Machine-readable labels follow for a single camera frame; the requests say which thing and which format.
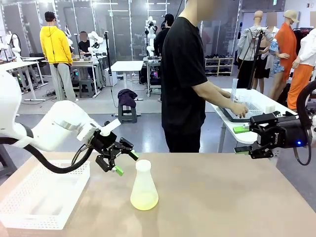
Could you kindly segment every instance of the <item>gray pants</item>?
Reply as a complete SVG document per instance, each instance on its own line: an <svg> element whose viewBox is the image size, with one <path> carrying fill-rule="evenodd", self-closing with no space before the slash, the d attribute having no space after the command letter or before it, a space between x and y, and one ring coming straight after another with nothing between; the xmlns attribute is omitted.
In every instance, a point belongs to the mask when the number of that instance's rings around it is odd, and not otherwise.
<svg viewBox="0 0 316 237"><path fill-rule="evenodd" d="M58 64L57 68L53 64L50 64L50 72L51 72L51 78L53 80L53 85L56 91L56 97L57 100L65 100L65 94L63 91L63 85L64 90L66 92L67 100L70 100L72 102L76 101L76 95L74 93L73 85L71 83L70 78L70 71L67 64L60 63Z"/></svg>

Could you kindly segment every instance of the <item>person in yellow hoodie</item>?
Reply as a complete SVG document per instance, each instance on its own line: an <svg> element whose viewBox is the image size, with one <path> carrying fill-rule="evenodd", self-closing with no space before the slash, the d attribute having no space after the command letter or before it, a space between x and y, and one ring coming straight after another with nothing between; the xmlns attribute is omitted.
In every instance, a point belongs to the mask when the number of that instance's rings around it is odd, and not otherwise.
<svg viewBox="0 0 316 237"><path fill-rule="evenodd" d="M47 26L40 31L40 43L45 58L49 62L51 77L56 91L57 100L67 100L77 102L71 83L70 70L73 60L71 57L67 37L59 30L56 24L55 14L51 11L45 13Z"/></svg>

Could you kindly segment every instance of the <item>yellow hoodie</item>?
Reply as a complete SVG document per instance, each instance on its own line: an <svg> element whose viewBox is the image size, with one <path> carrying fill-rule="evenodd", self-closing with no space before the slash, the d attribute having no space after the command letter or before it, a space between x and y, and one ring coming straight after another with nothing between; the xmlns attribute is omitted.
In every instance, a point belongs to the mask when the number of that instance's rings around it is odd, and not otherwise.
<svg viewBox="0 0 316 237"><path fill-rule="evenodd" d="M56 26L44 26L40 31L43 53L50 64L73 63L67 37Z"/></svg>

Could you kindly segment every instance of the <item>white plastic basket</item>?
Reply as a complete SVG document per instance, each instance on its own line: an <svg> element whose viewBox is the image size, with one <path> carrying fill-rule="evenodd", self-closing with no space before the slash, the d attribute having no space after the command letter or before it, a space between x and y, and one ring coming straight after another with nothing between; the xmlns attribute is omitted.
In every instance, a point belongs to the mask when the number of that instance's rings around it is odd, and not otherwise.
<svg viewBox="0 0 316 237"><path fill-rule="evenodd" d="M71 164L49 162L58 167ZM39 164L0 203L0 220L7 228L62 230L89 177L89 161L68 174L55 174Z"/></svg>

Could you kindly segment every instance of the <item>black sleeve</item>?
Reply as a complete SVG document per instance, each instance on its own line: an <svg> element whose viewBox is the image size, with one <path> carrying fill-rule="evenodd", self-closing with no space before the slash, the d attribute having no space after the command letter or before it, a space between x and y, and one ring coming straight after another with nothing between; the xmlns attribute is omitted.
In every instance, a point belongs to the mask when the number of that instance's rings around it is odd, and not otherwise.
<svg viewBox="0 0 316 237"><path fill-rule="evenodd" d="M173 63L182 88L207 82L203 65L203 50L195 37L178 37L172 50Z"/></svg>
<svg viewBox="0 0 316 237"><path fill-rule="evenodd" d="M156 38L155 38L155 40L154 40L154 48L155 48L155 55L156 55L156 56L159 56L159 50L158 50L158 48L159 48L159 44L160 44L160 41L161 41L161 33L162 33L162 31L160 31L160 32L158 33L158 35L156 36Z"/></svg>

